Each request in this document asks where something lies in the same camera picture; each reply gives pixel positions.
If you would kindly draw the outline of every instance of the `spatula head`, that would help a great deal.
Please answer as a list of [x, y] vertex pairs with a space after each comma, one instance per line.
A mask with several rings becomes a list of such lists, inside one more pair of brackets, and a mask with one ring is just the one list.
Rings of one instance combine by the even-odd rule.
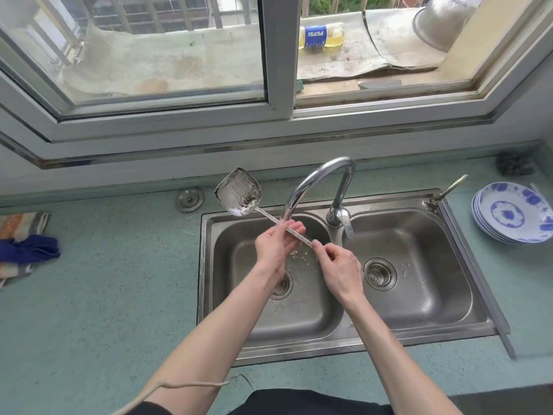
[[261, 202], [261, 186], [241, 167], [223, 179], [213, 193], [221, 205], [235, 216], [249, 214]]

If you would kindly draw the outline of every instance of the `speckled countertop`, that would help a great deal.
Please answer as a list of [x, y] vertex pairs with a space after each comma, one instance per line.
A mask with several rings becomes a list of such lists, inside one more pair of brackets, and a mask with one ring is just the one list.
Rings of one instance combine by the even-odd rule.
[[[505, 314], [517, 361], [499, 337], [408, 347], [449, 395], [553, 382], [553, 242], [500, 244], [470, 215], [472, 195], [502, 180], [493, 158], [358, 171], [348, 196], [444, 188], [471, 179], [448, 202]], [[323, 180], [309, 200], [330, 199], [341, 175]], [[540, 172], [534, 182], [553, 200]], [[263, 206], [282, 204], [299, 179], [262, 182]], [[204, 188], [191, 214], [175, 191], [0, 209], [52, 213], [46, 233], [63, 254], [0, 291], [0, 412], [99, 415], [124, 405], [195, 326], [201, 214], [221, 210]], [[309, 388], [366, 401], [387, 400], [364, 352], [241, 367], [254, 388]], [[226, 413], [250, 393], [245, 381], [221, 390], [211, 413]]]

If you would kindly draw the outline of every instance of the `bottle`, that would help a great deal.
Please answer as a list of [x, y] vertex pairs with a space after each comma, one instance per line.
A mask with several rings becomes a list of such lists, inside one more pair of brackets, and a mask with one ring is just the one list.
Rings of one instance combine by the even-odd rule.
[[313, 46], [333, 48], [342, 45], [344, 29], [342, 23], [329, 23], [322, 26], [300, 26], [300, 49]]

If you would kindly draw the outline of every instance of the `hand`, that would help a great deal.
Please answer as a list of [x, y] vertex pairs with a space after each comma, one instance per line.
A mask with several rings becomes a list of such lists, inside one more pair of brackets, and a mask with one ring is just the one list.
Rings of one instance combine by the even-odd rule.
[[286, 226], [304, 235], [306, 228], [300, 221], [280, 222], [255, 239], [257, 264], [264, 273], [268, 273], [271, 282], [276, 286], [284, 277], [284, 260], [293, 251], [299, 240], [287, 233]]
[[352, 252], [332, 243], [323, 246], [318, 240], [313, 240], [313, 249], [328, 289], [346, 310], [364, 298], [361, 264]]

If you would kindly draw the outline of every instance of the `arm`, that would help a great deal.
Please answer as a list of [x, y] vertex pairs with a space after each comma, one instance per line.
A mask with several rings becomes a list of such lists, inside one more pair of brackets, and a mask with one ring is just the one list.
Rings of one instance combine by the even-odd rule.
[[[300, 234], [305, 227], [290, 220], [287, 225]], [[222, 382], [250, 335], [274, 287], [284, 276], [285, 255], [298, 240], [286, 233], [280, 222], [255, 241], [257, 263], [232, 293], [184, 340], [146, 384], [202, 381]], [[215, 400], [219, 388], [185, 387], [157, 389], [148, 401], [163, 406], [173, 415], [203, 415]]]
[[413, 361], [363, 293], [361, 264], [335, 244], [313, 242], [328, 289], [353, 321], [396, 415], [462, 415]]

